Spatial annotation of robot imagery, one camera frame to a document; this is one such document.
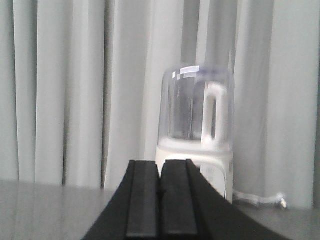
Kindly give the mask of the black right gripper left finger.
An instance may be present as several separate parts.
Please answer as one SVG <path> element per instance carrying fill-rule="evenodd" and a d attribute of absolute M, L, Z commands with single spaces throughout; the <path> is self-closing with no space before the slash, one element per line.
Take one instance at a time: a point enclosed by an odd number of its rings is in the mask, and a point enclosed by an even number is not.
<path fill-rule="evenodd" d="M 85 240 L 158 240 L 160 177 L 155 162 L 130 160 L 121 184 Z"/>

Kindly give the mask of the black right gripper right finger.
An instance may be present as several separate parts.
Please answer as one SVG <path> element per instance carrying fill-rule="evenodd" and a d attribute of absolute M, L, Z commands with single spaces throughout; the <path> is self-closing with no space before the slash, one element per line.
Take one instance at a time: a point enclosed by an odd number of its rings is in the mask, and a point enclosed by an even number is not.
<path fill-rule="evenodd" d="M 162 168 L 164 240 L 276 240 L 277 233 L 238 210 L 202 176 L 191 160 Z"/>

